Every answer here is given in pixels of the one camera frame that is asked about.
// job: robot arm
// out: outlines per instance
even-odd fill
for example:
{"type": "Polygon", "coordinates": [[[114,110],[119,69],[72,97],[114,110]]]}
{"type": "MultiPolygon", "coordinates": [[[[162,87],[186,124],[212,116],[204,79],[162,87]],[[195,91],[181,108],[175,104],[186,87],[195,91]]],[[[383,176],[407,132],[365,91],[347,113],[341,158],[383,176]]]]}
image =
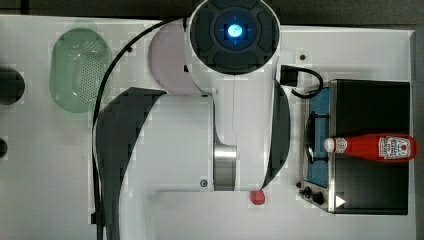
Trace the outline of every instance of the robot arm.
{"type": "Polygon", "coordinates": [[[260,0],[240,2],[205,1],[190,18],[187,65],[206,95],[130,88],[99,115],[108,240],[155,239],[158,192],[256,191],[283,166],[290,115],[274,80],[278,19],[260,0]]]}

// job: white table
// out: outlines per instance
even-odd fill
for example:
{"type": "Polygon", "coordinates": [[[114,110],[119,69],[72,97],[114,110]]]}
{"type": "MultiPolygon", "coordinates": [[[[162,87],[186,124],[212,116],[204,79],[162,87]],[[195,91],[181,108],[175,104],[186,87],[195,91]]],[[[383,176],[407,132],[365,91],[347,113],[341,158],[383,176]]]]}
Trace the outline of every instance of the white table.
{"type": "MultiPolygon", "coordinates": [[[[19,71],[23,98],[0,106],[0,136],[9,152],[0,160],[0,239],[95,239],[89,224],[91,116],[69,114],[52,100],[48,82],[56,40],[75,27],[96,30],[116,55],[155,21],[0,16],[0,64],[19,71]]],[[[160,89],[147,61],[154,33],[125,55],[111,96],[130,86],[160,89]]],[[[282,27],[282,62],[318,70],[326,80],[410,81],[410,31],[282,27]],[[299,60],[305,54],[306,60],[299,60]]],[[[305,79],[305,86],[310,84],[305,79]]],[[[279,177],[265,190],[267,203],[251,205],[248,193],[161,193],[154,201],[160,240],[182,239],[415,239],[413,163],[408,216],[331,215],[300,199],[303,128],[299,99],[290,97],[292,144],[279,177]]]]}

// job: bottle label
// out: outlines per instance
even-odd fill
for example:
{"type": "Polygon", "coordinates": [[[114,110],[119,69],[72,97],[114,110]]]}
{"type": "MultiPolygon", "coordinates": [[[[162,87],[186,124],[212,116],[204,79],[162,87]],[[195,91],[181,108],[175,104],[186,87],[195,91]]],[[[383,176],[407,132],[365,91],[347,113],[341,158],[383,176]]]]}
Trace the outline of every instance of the bottle label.
{"type": "Polygon", "coordinates": [[[411,145],[406,138],[382,137],[378,145],[379,156],[384,159],[407,158],[411,154],[411,145]]]}
{"type": "Polygon", "coordinates": [[[347,148],[347,141],[344,138],[335,138],[334,142],[336,143],[336,153],[344,153],[347,148]]]}

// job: red ketchup bottle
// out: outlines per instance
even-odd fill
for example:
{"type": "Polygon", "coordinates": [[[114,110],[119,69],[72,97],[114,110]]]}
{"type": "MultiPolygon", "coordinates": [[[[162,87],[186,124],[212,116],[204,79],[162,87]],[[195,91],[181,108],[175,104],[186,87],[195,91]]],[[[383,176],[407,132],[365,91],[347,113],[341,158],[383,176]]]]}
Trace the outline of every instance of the red ketchup bottle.
{"type": "Polygon", "coordinates": [[[407,162],[418,153],[417,141],[406,134],[367,134],[357,137],[327,138],[327,152],[343,153],[377,162],[407,162]]]}

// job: green basket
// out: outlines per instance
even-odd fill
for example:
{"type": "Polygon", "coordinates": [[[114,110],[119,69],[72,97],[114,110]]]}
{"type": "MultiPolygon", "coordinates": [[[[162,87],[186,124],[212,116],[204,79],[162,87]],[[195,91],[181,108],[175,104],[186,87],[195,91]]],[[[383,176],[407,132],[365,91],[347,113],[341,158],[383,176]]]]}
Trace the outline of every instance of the green basket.
{"type": "Polygon", "coordinates": [[[56,42],[49,88],[53,100],[71,113],[94,109],[100,83],[111,62],[103,38],[89,29],[73,29],[56,42]]]}

